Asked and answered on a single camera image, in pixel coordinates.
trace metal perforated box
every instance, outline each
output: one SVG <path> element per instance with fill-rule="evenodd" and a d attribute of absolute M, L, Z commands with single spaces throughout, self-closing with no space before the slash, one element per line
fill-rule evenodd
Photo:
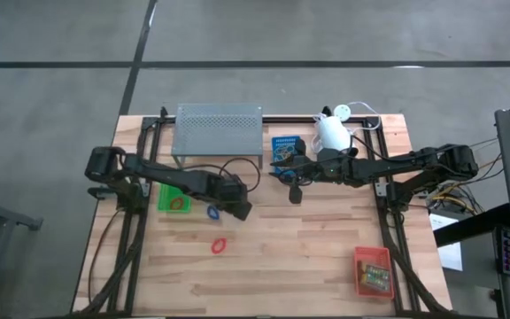
<path fill-rule="evenodd" d="M 180 104 L 172 155 L 263 155 L 263 107 L 256 104 Z"/>

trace green container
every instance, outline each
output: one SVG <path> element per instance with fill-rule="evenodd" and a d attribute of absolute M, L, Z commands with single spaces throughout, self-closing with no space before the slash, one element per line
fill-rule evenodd
<path fill-rule="evenodd" d="M 160 184 L 158 191 L 158 205 L 159 211 L 167 213 L 190 213 L 192 207 L 192 199 L 184 195 L 181 190 L 169 186 Z"/>

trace concrete floor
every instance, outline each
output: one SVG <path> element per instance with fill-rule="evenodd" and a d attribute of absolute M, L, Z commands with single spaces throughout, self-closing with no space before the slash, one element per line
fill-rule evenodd
<path fill-rule="evenodd" d="M 0 0 L 0 61 L 130 61 L 147 3 Z M 163 59 L 510 60 L 510 1 L 163 0 L 143 60 Z M 45 219 L 38 233 L 14 234 L 0 317 L 69 310 L 96 205 L 83 170 L 92 147 L 112 141 L 128 74 L 0 69 L 0 205 Z M 510 108 L 510 68 L 142 70 L 129 113 L 185 102 L 316 113 L 352 100 L 403 113 L 415 148 L 470 144 L 495 136 L 493 111 Z M 472 189 L 485 208 L 506 201 L 501 177 Z M 446 273 L 463 314 L 494 311 L 475 287 L 494 285 L 473 276 L 489 258 L 480 244 L 464 245 L 464 273 Z"/>

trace white paper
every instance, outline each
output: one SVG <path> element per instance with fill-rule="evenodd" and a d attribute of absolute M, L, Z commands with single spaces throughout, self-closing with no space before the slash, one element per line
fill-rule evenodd
<path fill-rule="evenodd" d="M 432 226 L 432 230 L 437 230 L 455 222 L 458 222 L 458 220 L 437 214 L 430 214 L 430 225 Z M 463 267 L 461 266 L 460 243 L 440 247 L 438 248 L 438 254 L 440 255 L 440 262 L 442 263 L 442 267 L 459 271 L 463 270 Z"/>

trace red plastic container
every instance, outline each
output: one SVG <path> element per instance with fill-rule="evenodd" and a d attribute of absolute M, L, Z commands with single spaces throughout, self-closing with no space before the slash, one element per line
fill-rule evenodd
<path fill-rule="evenodd" d="M 355 290 L 358 296 L 386 298 L 391 300 L 395 297 L 395 292 L 393 291 L 393 273 L 390 268 L 389 249 L 385 247 L 355 247 L 353 260 L 353 266 L 355 267 Z M 380 292 L 361 284 L 359 278 L 363 272 L 359 266 L 360 262 L 388 269 L 390 290 L 388 292 Z"/>

